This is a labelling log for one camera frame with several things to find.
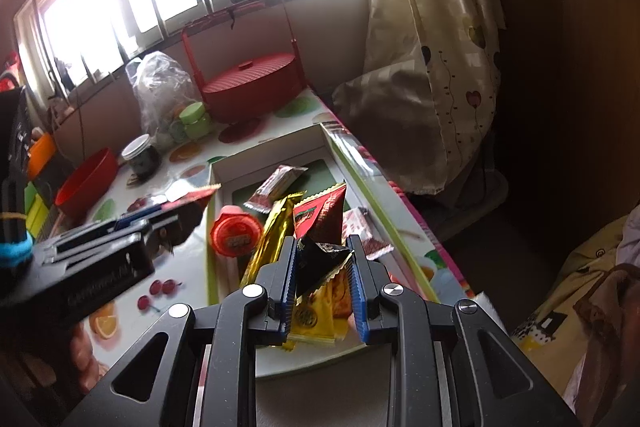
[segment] red round container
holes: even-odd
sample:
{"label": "red round container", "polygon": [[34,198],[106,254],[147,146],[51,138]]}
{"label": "red round container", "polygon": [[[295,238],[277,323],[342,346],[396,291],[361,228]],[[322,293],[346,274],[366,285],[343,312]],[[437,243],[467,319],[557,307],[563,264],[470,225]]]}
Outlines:
{"label": "red round container", "polygon": [[260,221],[234,204],[222,207],[210,232],[213,248],[226,257],[250,254],[261,235]]}
{"label": "red round container", "polygon": [[56,206],[79,221],[108,190],[117,172],[118,162],[111,150],[98,151],[66,179],[56,196]]}
{"label": "red round container", "polygon": [[258,118],[293,100],[304,88],[297,58],[277,53],[244,62],[202,88],[211,118],[234,123]]}

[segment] silver screw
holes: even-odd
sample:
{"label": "silver screw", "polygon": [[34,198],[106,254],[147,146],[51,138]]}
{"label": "silver screw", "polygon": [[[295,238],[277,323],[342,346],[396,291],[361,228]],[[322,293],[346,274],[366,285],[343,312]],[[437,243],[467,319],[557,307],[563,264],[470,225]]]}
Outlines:
{"label": "silver screw", "polygon": [[478,311],[478,305],[469,299],[462,299],[458,302],[458,309],[466,315],[473,315]]}
{"label": "silver screw", "polygon": [[387,295],[400,295],[404,291],[404,288],[397,282],[390,282],[382,288],[382,291]]}
{"label": "silver screw", "polygon": [[169,315],[174,319],[184,317],[187,313],[189,313],[189,307],[186,304],[178,303],[169,308]]}
{"label": "silver screw", "polygon": [[262,295],[264,288],[259,284],[249,284],[242,288],[242,295],[245,297],[257,297]]}

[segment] red jelly cup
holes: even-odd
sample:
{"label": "red jelly cup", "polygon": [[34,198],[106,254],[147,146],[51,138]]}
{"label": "red jelly cup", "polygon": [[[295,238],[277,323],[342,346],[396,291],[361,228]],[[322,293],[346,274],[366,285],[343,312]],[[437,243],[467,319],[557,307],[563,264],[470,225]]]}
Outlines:
{"label": "red jelly cup", "polygon": [[213,248],[226,257],[250,254],[262,235],[262,225],[239,206],[222,207],[210,232]]}

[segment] red lid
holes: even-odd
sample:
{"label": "red lid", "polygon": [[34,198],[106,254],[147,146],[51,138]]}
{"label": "red lid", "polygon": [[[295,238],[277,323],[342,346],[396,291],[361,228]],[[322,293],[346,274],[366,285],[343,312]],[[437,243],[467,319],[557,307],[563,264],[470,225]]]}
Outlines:
{"label": "red lid", "polygon": [[224,73],[220,73],[207,82],[203,91],[212,93],[241,86],[242,84],[281,70],[292,63],[295,58],[296,56],[293,53],[276,53],[254,58],[254,60],[248,60]]}
{"label": "red lid", "polygon": [[226,257],[250,254],[261,235],[260,221],[233,204],[222,207],[210,232],[213,248]]}

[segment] black snack package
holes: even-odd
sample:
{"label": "black snack package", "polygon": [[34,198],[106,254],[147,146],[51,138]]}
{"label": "black snack package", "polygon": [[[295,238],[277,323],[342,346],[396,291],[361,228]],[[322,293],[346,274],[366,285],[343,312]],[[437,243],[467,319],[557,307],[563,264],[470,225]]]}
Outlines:
{"label": "black snack package", "polygon": [[350,248],[328,243],[315,243],[302,237],[296,256],[296,295],[317,290],[330,281],[351,256]]}

